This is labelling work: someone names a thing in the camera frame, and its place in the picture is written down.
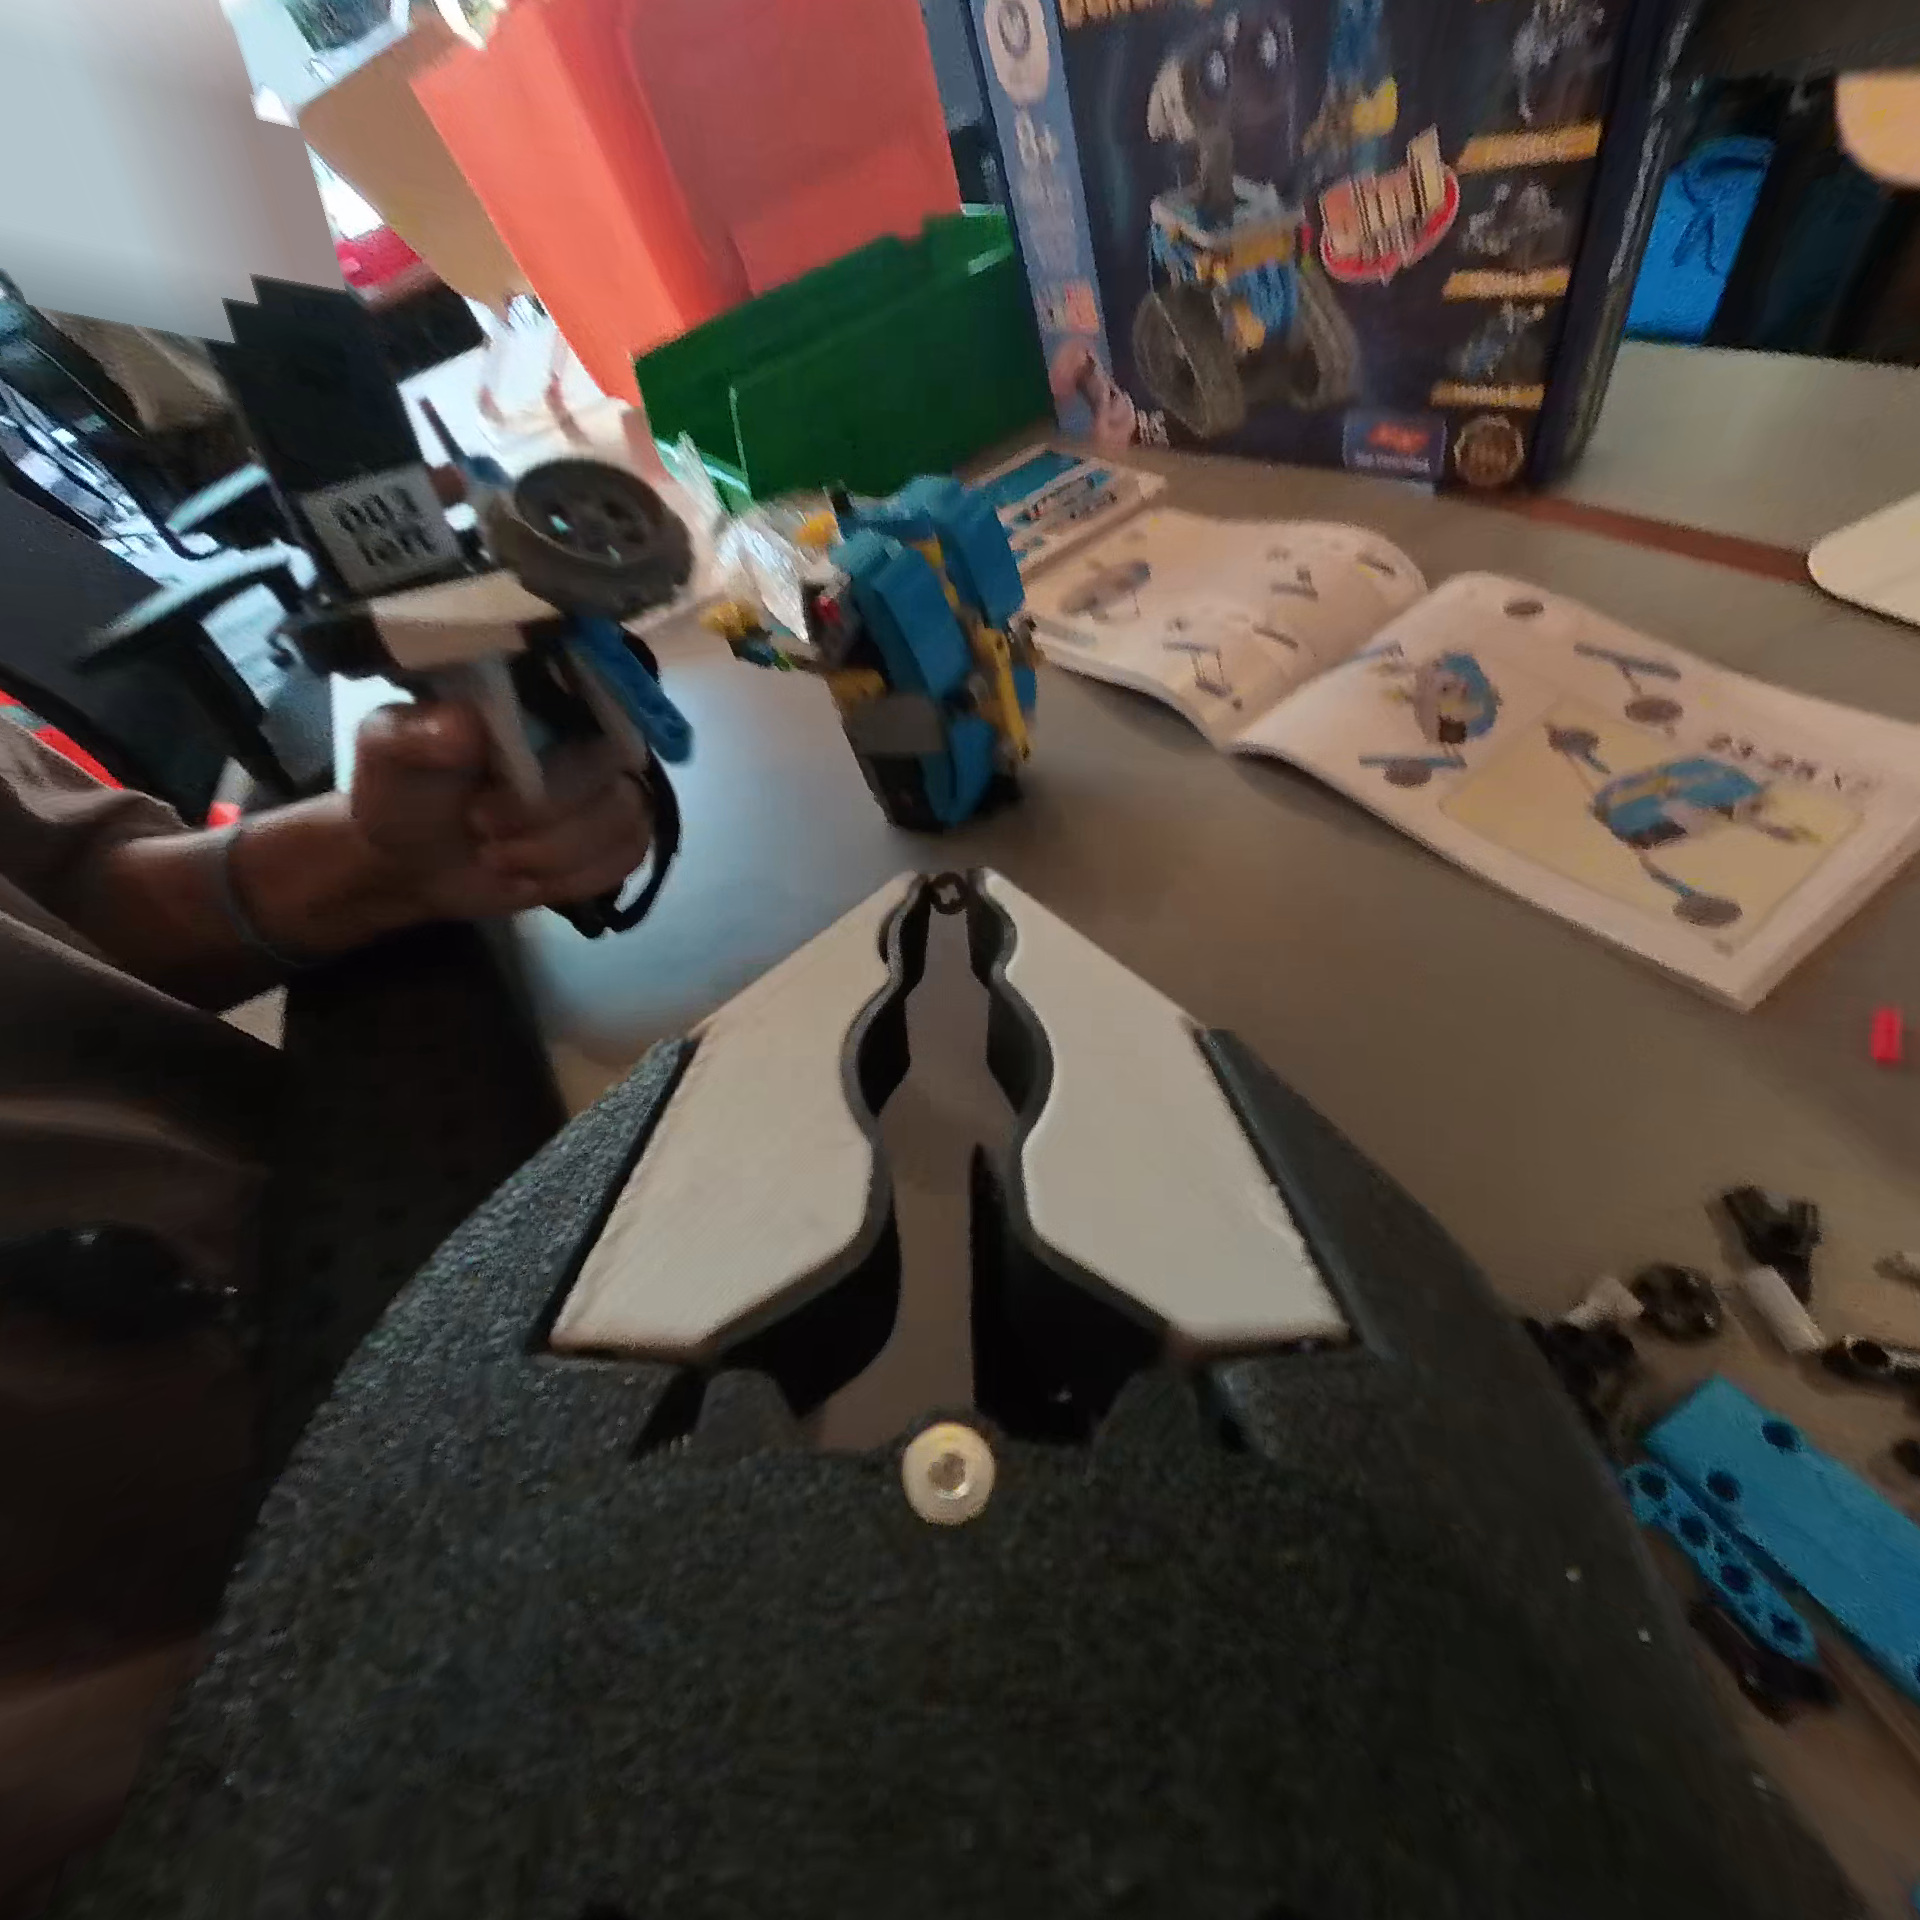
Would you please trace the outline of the robot kit box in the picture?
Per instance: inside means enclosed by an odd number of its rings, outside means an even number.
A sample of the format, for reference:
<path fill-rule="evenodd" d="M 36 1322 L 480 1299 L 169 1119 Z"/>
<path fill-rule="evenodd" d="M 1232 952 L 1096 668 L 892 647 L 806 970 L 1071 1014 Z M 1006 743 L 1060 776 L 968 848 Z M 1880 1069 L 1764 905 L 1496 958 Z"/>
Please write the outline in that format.
<path fill-rule="evenodd" d="M 1096 446 L 1555 479 L 1684 4 L 968 4 L 1051 405 Z"/>

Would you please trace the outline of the bubble wrap bag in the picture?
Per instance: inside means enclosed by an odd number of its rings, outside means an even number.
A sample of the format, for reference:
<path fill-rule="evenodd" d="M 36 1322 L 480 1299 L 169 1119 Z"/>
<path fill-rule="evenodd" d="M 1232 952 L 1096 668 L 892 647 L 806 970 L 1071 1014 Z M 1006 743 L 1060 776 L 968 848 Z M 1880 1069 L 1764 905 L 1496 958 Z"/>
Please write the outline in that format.
<path fill-rule="evenodd" d="M 769 598 L 775 589 L 829 578 L 838 528 L 826 491 L 790 491 L 758 503 L 733 496 L 690 437 L 659 440 L 659 458 L 677 491 L 701 585 Z"/>

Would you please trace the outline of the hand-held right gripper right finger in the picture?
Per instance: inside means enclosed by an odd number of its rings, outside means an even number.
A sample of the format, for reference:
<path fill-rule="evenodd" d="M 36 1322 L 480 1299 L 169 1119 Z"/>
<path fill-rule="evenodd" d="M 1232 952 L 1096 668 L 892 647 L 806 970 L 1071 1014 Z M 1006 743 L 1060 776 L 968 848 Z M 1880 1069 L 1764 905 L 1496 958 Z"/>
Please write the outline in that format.
<path fill-rule="evenodd" d="M 1021 1243 L 1193 1358 L 1346 1343 L 1189 1012 L 1009 877 L 968 887 Z"/>

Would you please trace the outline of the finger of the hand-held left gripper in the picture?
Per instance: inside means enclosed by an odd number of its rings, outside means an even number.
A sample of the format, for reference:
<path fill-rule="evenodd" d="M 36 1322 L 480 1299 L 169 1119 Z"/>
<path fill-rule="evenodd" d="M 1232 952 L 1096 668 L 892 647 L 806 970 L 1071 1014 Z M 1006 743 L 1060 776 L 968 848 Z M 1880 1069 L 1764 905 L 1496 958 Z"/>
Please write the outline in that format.
<path fill-rule="evenodd" d="M 464 578 L 373 598 L 371 678 L 430 678 L 490 658 L 577 654 L 577 615 L 550 606 L 514 578 Z"/>

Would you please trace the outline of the tan paper bag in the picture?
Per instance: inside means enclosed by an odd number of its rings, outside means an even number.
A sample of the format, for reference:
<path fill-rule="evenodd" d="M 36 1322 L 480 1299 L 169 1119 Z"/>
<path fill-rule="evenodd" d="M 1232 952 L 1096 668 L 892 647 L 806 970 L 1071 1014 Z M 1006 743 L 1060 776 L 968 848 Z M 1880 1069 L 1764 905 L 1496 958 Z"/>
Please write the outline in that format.
<path fill-rule="evenodd" d="M 481 198 L 425 116 L 416 80 L 470 43 L 439 14 L 357 63 L 293 111 L 305 142 L 470 306 L 507 322 L 528 290 Z"/>

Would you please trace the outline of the instruction booklet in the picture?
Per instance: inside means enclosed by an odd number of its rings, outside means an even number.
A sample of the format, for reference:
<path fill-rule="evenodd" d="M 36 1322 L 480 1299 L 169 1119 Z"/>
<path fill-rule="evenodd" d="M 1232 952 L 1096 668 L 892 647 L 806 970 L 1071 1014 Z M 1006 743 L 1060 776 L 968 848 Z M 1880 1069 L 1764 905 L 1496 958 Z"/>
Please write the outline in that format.
<path fill-rule="evenodd" d="M 1918 728 L 1374 528 L 1144 512 L 1028 589 L 1044 658 L 1321 780 L 1753 1012 L 1918 861 Z"/>

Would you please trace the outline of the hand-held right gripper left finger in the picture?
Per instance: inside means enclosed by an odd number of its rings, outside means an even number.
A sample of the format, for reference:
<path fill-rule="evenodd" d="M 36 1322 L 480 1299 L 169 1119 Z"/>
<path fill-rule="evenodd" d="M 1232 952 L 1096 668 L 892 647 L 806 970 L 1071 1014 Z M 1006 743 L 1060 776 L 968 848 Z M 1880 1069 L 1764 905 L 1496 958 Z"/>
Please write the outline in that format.
<path fill-rule="evenodd" d="M 725 1001 L 551 1322 L 551 1351 L 717 1363 L 878 1250 L 935 881 L 896 877 Z"/>

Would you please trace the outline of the person's left hand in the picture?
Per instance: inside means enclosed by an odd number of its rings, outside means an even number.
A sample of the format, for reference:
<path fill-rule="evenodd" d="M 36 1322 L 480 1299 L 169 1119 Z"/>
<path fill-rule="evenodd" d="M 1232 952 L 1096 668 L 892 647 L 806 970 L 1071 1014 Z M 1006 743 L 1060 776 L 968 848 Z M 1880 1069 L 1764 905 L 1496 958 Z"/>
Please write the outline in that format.
<path fill-rule="evenodd" d="M 522 796 L 470 706 L 377 707 L 352 741 L 350 820 L 430 920 L 615 897 L 655 850 L 655 806 L 601 741 L 550 755 Z"/>

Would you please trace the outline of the grey toothed wheel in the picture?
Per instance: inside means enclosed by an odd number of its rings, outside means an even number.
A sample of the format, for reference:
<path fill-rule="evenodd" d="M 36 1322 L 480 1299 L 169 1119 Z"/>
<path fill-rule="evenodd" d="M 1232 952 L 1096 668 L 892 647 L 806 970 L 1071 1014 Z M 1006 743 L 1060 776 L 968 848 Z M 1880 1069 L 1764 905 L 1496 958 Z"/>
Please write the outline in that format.
<path fill-rule="evenodd" d="M 495 569 L 555 611 L 629 622 L 693 578 L 683 518 L 629 466 L 541 464 L 473 506 Z"/>

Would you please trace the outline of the pile of building pieces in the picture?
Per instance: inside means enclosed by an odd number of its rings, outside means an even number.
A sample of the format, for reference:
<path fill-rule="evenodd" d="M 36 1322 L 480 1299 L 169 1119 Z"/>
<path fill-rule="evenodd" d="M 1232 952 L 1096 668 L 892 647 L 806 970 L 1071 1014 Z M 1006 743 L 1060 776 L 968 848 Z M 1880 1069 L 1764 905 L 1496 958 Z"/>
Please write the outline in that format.
<path fill-rule="evenodd" d="M 1844 1654 L 1918 1709 L 1918 1510 L 1736 1380 L 1704 1371 L 1666 1396 L 1645 1358 L 1718 1351 L 1745 1326 L 1796 1383 L 1891 1398 L 1918 1396 L 1918 1344 L 1820 1333 L 1813 1201 L 1726 1186 L 1712 1212 L 1736 1256 L 1723 1278 L 1641 1262 L 1530 1283 L 1522 1329 L 1631 1522 L 1691 1570 L 1691 1622 L 1761 1713 L 1826 1706 Z"/>

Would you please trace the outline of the blue perforated beam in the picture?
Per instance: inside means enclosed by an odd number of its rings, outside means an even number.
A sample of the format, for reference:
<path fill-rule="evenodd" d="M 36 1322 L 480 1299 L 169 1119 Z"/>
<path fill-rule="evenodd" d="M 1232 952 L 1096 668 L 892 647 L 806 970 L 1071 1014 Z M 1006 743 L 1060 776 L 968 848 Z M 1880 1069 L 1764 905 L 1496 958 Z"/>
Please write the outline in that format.
<path fill-rule="evenodd" d="M 693 728 L 681 706 L 664 690 L 659 668 L 636 650 L 636 635 L 610 615 L 569 615 L 569 650 L 592 688 L 610 699 L 610 707 L 644 741 L 648 755 L 677 767 L 693 758 Z"/>

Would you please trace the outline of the blue wristband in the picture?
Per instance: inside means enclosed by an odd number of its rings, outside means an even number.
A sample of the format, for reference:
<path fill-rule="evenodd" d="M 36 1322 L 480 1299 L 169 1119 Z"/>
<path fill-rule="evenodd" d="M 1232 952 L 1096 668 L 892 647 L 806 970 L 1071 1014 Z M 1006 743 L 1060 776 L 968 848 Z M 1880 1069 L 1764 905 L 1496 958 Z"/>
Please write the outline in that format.
<path fill-rule="evenodd" d="M 210 834 L 210 897 L 219 904 L 222 924 L 239 948 L 243 948 L 253 962 L 287 972 L 292 962 L 263 940 L 262 925 L 243 904 L 239 852 L 243 848 L 243 822 L 228 822 Z"/>

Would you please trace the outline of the green storage bin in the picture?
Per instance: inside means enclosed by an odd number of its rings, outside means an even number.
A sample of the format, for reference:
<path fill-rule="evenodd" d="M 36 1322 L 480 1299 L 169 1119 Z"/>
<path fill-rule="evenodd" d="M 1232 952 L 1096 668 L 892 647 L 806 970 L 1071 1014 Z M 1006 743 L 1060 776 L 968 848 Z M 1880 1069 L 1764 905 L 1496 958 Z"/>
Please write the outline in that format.
<path fill-rule="evenodd" d="M 730 506 L 896 492 L 1051 417 L 1009 214 L 887 234 L 636 356 L 655 440 L 690 440 Z"/>

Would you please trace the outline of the blue toy robot model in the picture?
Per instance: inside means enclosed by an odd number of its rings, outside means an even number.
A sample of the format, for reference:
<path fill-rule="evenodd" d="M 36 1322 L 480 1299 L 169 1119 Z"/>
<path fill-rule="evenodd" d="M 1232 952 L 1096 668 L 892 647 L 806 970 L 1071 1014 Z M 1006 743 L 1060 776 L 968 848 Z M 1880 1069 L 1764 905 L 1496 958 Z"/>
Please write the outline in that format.
<path fill-rule="evenodd" d="M 935 838 L 1009 806 L 1035 752 L 1038 644 L 996 508 L 953 478 L 834 491 L 822 585 L 721 589 L 704 627 L 736 660 L 826 688 L 896 830 Z"/>

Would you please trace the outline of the sticker sheet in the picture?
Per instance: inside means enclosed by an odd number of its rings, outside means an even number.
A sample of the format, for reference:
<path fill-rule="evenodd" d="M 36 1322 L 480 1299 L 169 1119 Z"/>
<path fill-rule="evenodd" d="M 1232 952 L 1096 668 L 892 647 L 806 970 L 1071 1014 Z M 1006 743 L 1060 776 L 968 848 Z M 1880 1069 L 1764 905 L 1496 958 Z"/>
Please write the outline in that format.
<path fill-rule="evenodd" d="M 1168 478 L 1110 458 L 1035 446 L 970 479 L 997 517 L 1021 583 L 1153 506 Z"/>

